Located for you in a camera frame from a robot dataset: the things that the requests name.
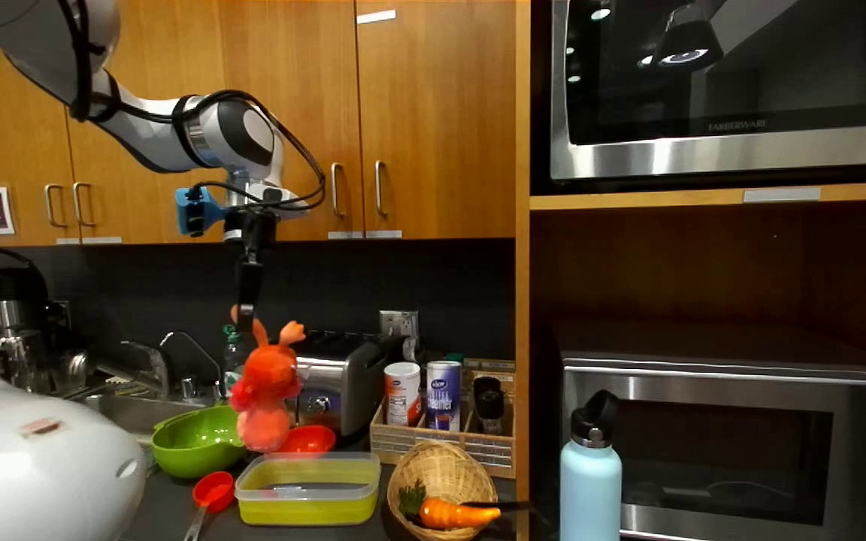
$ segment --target sink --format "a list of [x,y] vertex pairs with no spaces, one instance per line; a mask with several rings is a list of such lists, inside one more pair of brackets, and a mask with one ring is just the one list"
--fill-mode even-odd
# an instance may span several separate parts
[[150,443],[155,424],[165,417],[205,410],[205,402],[181,402],[181,400],[152,400],[152,396],[123,396],[123,393],[90,393],[81,400],[103,417],[115,421],[139,443]]

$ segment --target shelf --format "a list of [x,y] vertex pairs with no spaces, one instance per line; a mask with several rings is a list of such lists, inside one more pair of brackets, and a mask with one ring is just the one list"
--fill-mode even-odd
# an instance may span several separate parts
[[734,209],[734,206],[821,206],[821,202],[824,206],[866,202],[866,185],[531,197],[530,210],[547,214],[547,210]]

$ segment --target carrot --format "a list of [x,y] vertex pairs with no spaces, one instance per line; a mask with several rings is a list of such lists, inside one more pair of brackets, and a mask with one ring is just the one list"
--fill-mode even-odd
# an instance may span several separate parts
[[411,523],[426,530],[485,530],[502,514],[500,508],[473,508],[450,500],[426,495],[426,487],[422,481],[401,489],[401,511]]

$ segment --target wicker basket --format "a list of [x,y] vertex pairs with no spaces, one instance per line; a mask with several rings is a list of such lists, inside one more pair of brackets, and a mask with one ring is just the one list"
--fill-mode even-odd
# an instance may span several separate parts
[[415,487],[415,481],[422,481],[426,487],[426,495],[442,495],[442,500],[453,500],[453,502],[496,502],[492,478],[462,447],[442,443],[442,439],[418,443],[397,463],[397,468],[385,487],[385,506],[392,508],[397,523],[422,541],[474,537],[478,530],[422,530],[411,519],[406,519],[401,511],[401,489]]

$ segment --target green bowl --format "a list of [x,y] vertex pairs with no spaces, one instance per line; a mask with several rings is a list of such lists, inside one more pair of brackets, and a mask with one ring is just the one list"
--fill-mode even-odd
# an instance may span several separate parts
[[165,417],[152,431],[152,459],[172,478],[203,478],[246,455],[236,410],[210,407]]

